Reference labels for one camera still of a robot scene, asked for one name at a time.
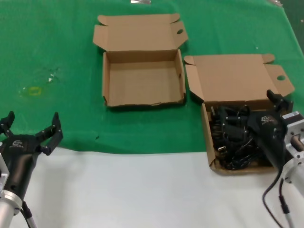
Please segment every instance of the open cardboard box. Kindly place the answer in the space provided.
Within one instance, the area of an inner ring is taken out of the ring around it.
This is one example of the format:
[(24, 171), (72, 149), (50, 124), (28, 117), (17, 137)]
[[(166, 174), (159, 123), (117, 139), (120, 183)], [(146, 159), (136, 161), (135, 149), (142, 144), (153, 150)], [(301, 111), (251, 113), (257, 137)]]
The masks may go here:
[(98, 16), (93, 42), (106, 50), (103, 97), (109, 107), (183, 103), (178, 47), (187, 39), (179, 14)]
[(286, 96), (295, 88), (271, 54), (260, 55), (211, 55), (186, 56), (186, 71), (190, 91), (202, 99), (203, 129), (206, 138), (207, 156), (212, 170), (223, 174), (255, 173), (272, 170), (273, 167), (252, 163), (238, 171), (224, 169), (216, 158), (216, 150), (209, 127), (211, 107), (248, 105), (252, 110), (273, 108), (266, 91)]

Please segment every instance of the cardboard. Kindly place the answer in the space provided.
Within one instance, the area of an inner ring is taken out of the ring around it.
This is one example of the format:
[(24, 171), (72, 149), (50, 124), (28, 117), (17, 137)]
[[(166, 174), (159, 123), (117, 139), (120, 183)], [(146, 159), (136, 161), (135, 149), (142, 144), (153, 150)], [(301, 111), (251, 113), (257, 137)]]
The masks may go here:
[(202, 101), (202, 122), (206, 138), (207, 156), (212, 170), (223, 174), (255, 173), (273, 170), (272, 167), (253, 163), (250, 167), (229, 171), (216, 159), (209, 127), (211, 107), (247, 104), (252, 110), (273, 108), (266, 91), (286, 96), (295, 88), (271, 54), (186, 56), (187, 78), (190, 91)]
[(106, 50), (107, 106), (182, 103), (185, 78), (178, 47), (188, 35), (179, 14), (98, 16), (93, 42)]

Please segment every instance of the white table surface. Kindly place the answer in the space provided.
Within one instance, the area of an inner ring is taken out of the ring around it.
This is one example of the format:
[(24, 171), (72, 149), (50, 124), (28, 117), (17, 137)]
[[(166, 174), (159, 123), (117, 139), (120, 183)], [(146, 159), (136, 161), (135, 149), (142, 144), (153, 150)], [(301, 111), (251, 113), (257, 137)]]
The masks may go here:
[[(276, 228), (262, 204), (275, 173), (220, 176), (206, 153), (41, 155), (25, 197), (39, 228)], [(304, 199), (283, 187), (295, 227)], [(282, 215), (277, 187), (266, 201)], [(12, 228), (26, 228), (21, 214)]]

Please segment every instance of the robotic arm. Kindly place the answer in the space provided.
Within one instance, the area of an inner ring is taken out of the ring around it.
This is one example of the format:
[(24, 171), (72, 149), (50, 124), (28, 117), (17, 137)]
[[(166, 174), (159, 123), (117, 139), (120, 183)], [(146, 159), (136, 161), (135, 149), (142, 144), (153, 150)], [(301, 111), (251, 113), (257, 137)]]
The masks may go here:
[(304, 197), (304, 117), (299, 112), (290, 113), (293, 102), (281, 95), (268, 90), (267, 97), (274, 103), (274, 110), (252, 113), (247, 125), (257, 145), (279, 170), (274, 183), (263, 194), (263, 203), (278, 226), (282, 227), (265, 202), (265, 195), (282, 176), (279, 199), (289, 226), (293, 228), (289, 209), (282, 195), (282, 185), (284, 181), (294, 184)]
[(36, 135), (14, 135), (10, 127), (15, 115), (0, 120), (0, 134), (7, 138), (0, 146), (0, 228), (8, 228), (13, 216), (20, 211), (31, 228), (36, 225), (24, 202), (32, 172), (41, 153), (50, 155), (63, 138), (58, 113), (55, 113), (52, 125)]

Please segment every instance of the box flap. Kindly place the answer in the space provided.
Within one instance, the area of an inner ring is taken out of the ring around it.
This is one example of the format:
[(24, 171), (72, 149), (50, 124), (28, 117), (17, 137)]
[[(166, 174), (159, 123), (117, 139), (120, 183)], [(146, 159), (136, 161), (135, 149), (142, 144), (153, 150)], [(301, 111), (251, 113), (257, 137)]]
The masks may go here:
[(179, 14), (98, 16), (93, 42), (106, 51), (177, 49), (187, 39)]
[(266, 91), (294, 91), (283, 68), (271, 65), (271, 54), (186, 56), (191, 92), (205, 102), (267, 99)]

